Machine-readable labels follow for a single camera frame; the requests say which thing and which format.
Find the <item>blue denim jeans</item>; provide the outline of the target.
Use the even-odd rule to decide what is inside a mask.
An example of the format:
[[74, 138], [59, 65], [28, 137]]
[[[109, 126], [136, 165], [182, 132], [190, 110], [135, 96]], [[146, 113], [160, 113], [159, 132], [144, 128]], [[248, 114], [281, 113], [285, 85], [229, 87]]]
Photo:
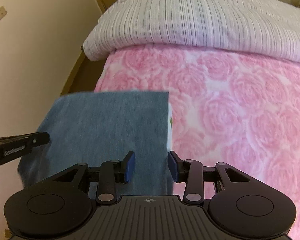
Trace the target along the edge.
[[31, 186], [77, 163], [89, 167], [122, 160], [133, 151], [136, 164], [118, 195], [170, 195], [173, 180], [167, 166], [168, 92], [75, 93], [55, 101], [38, 131], [48, 144], [23, 156], [18, 173]]

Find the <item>pink floral blanket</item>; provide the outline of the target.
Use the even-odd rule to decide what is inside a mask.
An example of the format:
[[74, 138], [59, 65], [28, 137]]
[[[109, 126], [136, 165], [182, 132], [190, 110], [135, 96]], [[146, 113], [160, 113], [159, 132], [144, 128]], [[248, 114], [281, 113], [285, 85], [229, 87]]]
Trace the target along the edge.
[[172, 149], [222, 161], [286, 194], [300, 239], [300, 63], [220, 49], [144, 45], [112, 52], [96, 91], [164, 90]]

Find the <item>lilac striped duvet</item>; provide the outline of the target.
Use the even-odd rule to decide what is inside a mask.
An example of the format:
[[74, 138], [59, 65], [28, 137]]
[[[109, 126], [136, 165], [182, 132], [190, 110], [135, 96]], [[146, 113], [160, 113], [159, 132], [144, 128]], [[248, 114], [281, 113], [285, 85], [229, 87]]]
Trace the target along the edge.
[[133, 45], [217, 48], [300, 63], [300, 8], [278, 0], [118, 0], [83, 43], [91, 61]]

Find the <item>wall switch plate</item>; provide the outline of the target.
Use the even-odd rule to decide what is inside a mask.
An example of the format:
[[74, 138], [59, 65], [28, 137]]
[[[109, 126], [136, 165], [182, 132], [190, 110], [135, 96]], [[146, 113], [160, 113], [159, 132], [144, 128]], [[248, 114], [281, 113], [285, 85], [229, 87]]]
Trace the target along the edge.
[[0, 7], [0, 20], [2, 20], [7, 15], [7, 10], [4, 6]]

